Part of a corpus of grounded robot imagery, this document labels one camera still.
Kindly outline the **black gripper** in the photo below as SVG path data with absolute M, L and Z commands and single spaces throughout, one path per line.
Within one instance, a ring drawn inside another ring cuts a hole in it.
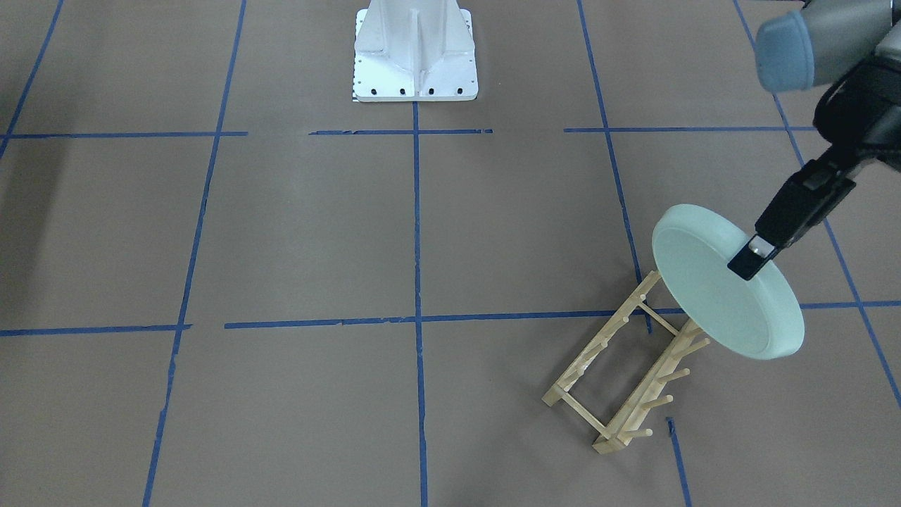
M 829 142 L 825 158 L 808 161 L 780 187 L 754 225 L 754 235 L 727 267 L 743 280 L 819 225 L 854 189 L 857 165 L 877 160 L 900 170 L 900 64 L 869 56 L 820 98 L 814 127 Z

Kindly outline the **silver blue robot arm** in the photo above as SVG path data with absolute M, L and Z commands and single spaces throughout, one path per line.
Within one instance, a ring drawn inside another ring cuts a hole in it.
M 780 187 L 728 263 L 751 280 L 819 225 L 869 163 L 899 170 L 897 1 L 807 1 L 757 30 L 757 79 L 772 94 L 826 87 L 813 126 L 829 147 Z

